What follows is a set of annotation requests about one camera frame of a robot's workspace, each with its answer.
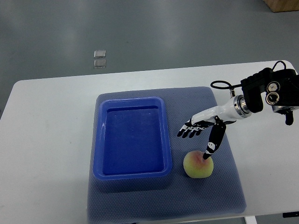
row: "gray textured cloth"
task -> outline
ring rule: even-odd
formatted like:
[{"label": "gray textured cloth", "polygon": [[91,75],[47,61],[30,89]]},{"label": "gray textured cloth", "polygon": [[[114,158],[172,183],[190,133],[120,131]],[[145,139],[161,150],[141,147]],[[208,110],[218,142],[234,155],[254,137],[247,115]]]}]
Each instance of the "gray textured cloth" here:
[{"label": "gray textured cloth", "polygon": [[[93,153],[99,105],[104,100],[161,97],[166,105],[171,143],[172,170],[166,177],[115,181],[113,184],[93,176]],[[102,94],[96,102],[91,154],[88,219],[95,223],[130,223],[180,217],[204,217],[242,213],[246,203],[226,135],[212,156],[214,171],[209,178],[192,179],[185,174],[183,159],[192,150],[205,151],[211,128],[193,138],[177,133],[192,115],[216,106],[208,87],[127,91]]]}]

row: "robot finger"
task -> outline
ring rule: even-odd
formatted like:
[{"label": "robot finger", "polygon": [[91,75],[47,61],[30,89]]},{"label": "robot finger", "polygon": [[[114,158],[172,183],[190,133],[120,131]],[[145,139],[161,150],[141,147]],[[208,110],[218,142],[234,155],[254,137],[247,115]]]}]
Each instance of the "robot finger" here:
[{"label": "robot finger", "polygon": [[195,135],[196,132],[197,132],[196,130],[192,130],[190,132],[189,138],[192,138]]},{"label": "robot finger", "polygon": [[199,136],[200,133],[201,133],[201,130],[198,130],[198,131],[196,132],[196,136]]},{"label": "robot finger", "polygon": [[181,128],[181,130],[179,130],[177,136],[178,136],[178,137],[181,137],[182,134],[183,134],[185,131],[186,131],[186,129]]},{"label": "robot finger", "polygon": [[187,130],[183,133],[182,138],[184,139],[185,137],[187,137],[190,131],[191,131],[190,129],[187,129]]}]

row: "robotic hand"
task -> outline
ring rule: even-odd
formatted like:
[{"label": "robotic hand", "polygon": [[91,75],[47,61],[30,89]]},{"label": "robotic hand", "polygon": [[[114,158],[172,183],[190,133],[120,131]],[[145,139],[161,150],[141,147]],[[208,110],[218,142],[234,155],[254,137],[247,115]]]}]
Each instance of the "robotic hand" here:
[{"label": "robotic hand", "polygon": [[[283,70],[273,71],[277,63],[284,65]],[[228,87],[215,86],[215,83],[225,83]],[[285,123],[293,123],[292,111],[299,105],[299,76],[295,70],[286,69],[282,61],[274,67],[262,71],[241,81],[241,84],[232,86],[225,81],[214,81],[211,87],[216,89],[230,89],[231,98],[222,106],[215,106],[192,116],[178,132],[178,137],[192,138],[200,135],[201,131],[212,126],[209,142],[203,159],[206,160],[219,148],[227,124],[235,123],[238,119],[249,117],[263,109],[262,92],[266,92],[266,102],[272,106],[273,112],[285,115]],[[234,88],[242,87],[244,95],[235,96]]]}]

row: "black cable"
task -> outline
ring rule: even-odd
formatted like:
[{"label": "black cable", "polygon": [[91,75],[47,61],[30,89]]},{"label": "black cable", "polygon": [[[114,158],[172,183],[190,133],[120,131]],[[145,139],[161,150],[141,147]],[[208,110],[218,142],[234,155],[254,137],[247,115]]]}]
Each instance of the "black cable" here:
[{"label": "black cable", "polygon": [[[286,64],[285,64],[283,61],[277,61],[277,62],[275,63],[275,65],[273,66],[272,70],[275,69],[275,67],[276,67],[276,65],[277,65],[278,63],[282,63],[282,64],[284,65],[285,69],[286,69]],[[216,85],[214,85],[215,83],[224,83],[224,84],[226,84],[226,85],[228,85],[228,86],[226,86],[226,87],[216,86]],[[238,84],[238,85],[231,85],[231,84],[230,84],[229,82],[227,82],[227,81],[217,80],[217,81],[213,81],[213,82],[211,82],[211,87],[212,87],[212,88],[215,88],[215,89],[218,89],[218,90],[231,90],[231,89],[234,89],[234,88],[242,87],[242,85],[241,85],[241,84]]]},{"label": "black cable", "polygon": [[[215,83],[224,83],[228,86],[225,86],[225,87],[216,86],[216,85],[214,85]],[[230,90],[230,89],[234,89],[234,88],[241,87],[241,86],[242,86],[241,84],[231,85],[229,82],[223,81],[223,80],[217,80],[217,81],[211,82],[211,87],[215,88],[215,89],[218,89],[218,90]]]},{"label": "black cable", "polygon": [[282,64],[284,65],[285,69],[286,69],[286,65],[285,65],[285,63],[284,63],[283,61],[277,61],[277,62],[275,63],[275,65],[273,66],[272,70],[275,69],[275,67],[276,67],[276,65],[277,65],[278,63],[282,63]]}]

